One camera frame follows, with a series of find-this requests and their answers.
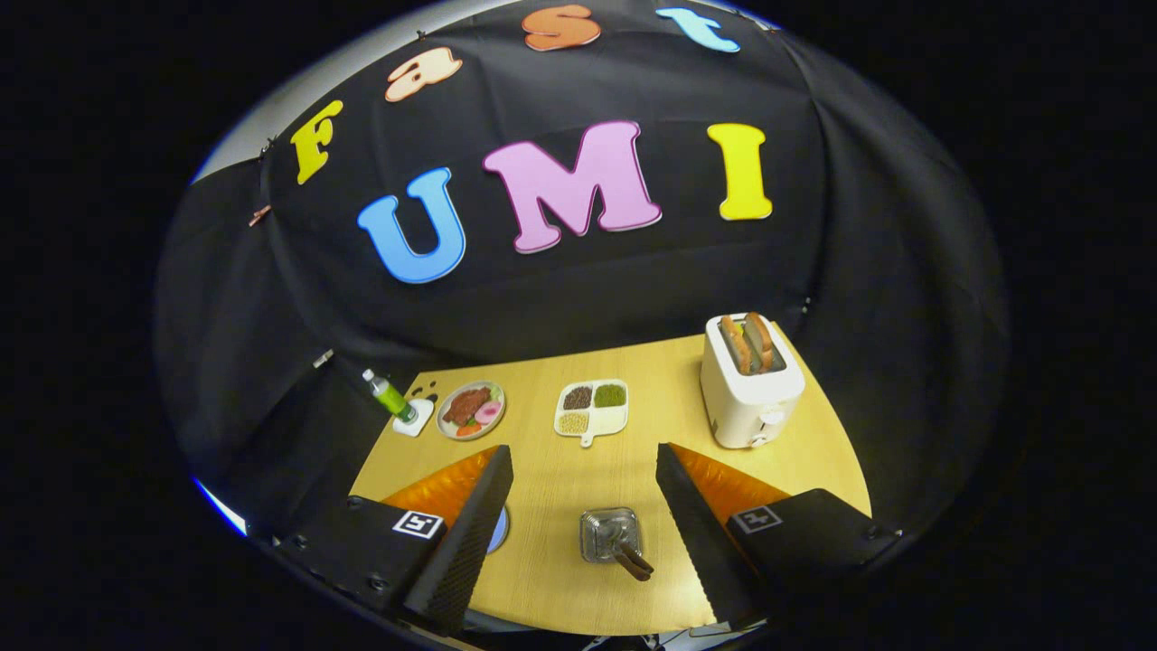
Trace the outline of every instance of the bread slice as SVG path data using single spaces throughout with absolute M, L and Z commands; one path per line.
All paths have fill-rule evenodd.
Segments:
M 735 361 L 735 367 L 739 370 L 739 375 L 751 376 L 753 360 L 751 355 L 751 345 L 749 345 L 746 339 L 743 336 L 743 331 L 739 328 L 739 324 L 736 323 L 730 316 L 724 315 L 723 318 L 720 319 L 720 330 L 723 332 L 723 341 L 727 342 L 727 348 L 731 352 L 731 360 Z
M 756 373 L 767 373 L 775 363 L 775 349 L 772 347 L 772 333 L 764 325 L 759 312 L 749 311 L 744 319 L 743 334 L 751 345 L 752 360 L 759 364 Z

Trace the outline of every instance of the white toaster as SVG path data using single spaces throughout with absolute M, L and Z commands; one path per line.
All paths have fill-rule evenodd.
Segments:
M 730 315 L 742 327 L 747 313 Z M 707 321 L 699 384 L 715 441 L 723 447 L 759 447 L 780 436 L 803 394 L 803 372 L 779 331 L 759 315 L 772 336 L 775 364 L 758 376 L 743 376 L 720 332 L 716 316 Z

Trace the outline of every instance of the divided tray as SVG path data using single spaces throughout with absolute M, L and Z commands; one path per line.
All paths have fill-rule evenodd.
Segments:
M 574 383 L 559 393 L 554 431 L 563 437 L 578 437 L 582 447 L 590 447 L 595 437 L 616 435 L 627 427 L 628 407 L 627 384 L 622 380 Z

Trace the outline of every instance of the letter m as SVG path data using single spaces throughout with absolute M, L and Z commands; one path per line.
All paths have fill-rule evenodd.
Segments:
M 541 204 L 550 206 L 572 232 L 585 235 L 596 190 L 603 193 L 598 224 L 604 230 L 631 230 L 658 221 L 663 213 L 647 195 L 639 169 L 639 133 L 633 121 L 604 121 L 588 127 L 574 170 L 559 164 L 533 142 L 515 142 L 487 155 L 482 167 L 502 177 L 518 220 L 515 250 L 532 253 L 562 239 L 561 230 L 546 222 Z

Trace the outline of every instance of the bottle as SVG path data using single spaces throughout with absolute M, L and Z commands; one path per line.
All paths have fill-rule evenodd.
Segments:
M 362 373 L 362 379 L 374 387 L 374 398 L 403 423 L 413 423 L 418 419 L 418 410 L 406 402 L 406 399 L 398 393 L 398 390 L 393 389 L 389 380 L 375 376 L 371 369 L 367 369 Z

